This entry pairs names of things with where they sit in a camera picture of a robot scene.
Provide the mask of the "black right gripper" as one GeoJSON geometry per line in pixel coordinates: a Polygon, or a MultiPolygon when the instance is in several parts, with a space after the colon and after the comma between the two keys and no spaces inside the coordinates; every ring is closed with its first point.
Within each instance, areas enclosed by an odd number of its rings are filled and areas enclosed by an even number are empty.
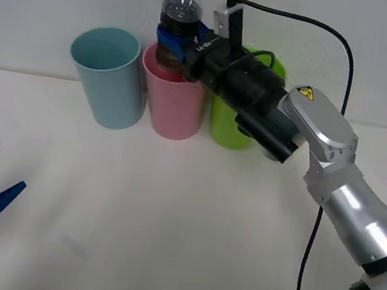
{"type": "Polygon", "coordinates": [[[163,27],[157,27],[156,36],[155,56],[163,71],[214,90],[223,70],[248,51],[242,46],[233,47],[228,38],[215,35],[204,22],[198,23],[197,36],[180,37],[163,27]]]}

